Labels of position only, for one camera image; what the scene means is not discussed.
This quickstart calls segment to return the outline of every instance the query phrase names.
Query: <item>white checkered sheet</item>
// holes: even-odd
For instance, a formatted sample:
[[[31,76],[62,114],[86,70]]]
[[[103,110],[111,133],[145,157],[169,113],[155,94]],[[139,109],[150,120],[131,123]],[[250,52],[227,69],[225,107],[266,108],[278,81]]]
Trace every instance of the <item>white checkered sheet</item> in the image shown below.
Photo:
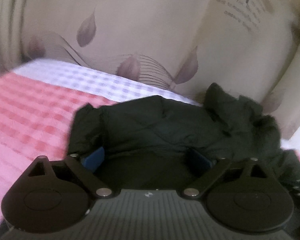
[[[116,102],[160,95],[167,99],[199,105],[197,102],[171,91],[107,74],[95,69],[51,59],[37,59],[29,62],[15,69],[14,73],[51,85],[103,96]]]

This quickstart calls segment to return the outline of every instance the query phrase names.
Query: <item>ribbed gray surface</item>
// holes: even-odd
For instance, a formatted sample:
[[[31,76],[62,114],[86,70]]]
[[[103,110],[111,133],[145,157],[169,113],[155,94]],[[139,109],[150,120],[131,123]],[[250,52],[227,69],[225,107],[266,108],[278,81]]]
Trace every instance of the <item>ribbed gray surface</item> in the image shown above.
[[[12,229],[2,240],[292,240],[283,231],[235,233],[212,220],[198,201],[184,200],[175,191],[147,193],[122,190],[116,198],[98,200],[73,227],[44,235]]]

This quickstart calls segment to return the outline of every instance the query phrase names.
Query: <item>plaid fabric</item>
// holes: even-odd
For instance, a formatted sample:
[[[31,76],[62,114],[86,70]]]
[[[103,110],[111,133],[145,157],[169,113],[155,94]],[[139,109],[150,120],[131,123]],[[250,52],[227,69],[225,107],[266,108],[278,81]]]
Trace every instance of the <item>plaid fabric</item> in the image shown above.
[[[0,204],[37,156],[63,159],[74,111],[88,102],[95,107],[115,103],[15,73],[0,78]]]
[[[14,72],[48,84],[100,95],[116,102],[160,95],[167,99],[198,105],[195,101],[171,91],[56,60],[38,59],[14,70]]]

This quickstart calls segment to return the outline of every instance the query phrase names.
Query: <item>metal rivet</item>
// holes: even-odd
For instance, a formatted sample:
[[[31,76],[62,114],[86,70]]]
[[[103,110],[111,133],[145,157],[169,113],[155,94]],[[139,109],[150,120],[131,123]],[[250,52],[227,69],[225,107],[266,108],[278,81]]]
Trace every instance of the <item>metal rivet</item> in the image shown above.
[[[189,197],[195,197],[197,195],[199,195],[199,190],[197,190],[196,188],[186,188],[184,191],[183,191],[183,194],[185,194],[186,196],[189,196]]]
[[[96,194],[100,197],[108,197],[112,194],[112,190],[106,187],[99,188],[96,191]]]

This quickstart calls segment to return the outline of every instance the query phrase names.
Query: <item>logo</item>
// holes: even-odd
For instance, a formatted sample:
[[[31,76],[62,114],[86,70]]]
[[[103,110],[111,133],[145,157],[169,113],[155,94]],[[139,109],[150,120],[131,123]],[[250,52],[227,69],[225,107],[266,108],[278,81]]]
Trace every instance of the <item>logo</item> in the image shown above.
[[[147,192],[147,193],[145,193],[145,196],[146,196],[146,197],[152,197],[153,194],[152,194],[151,192]]]

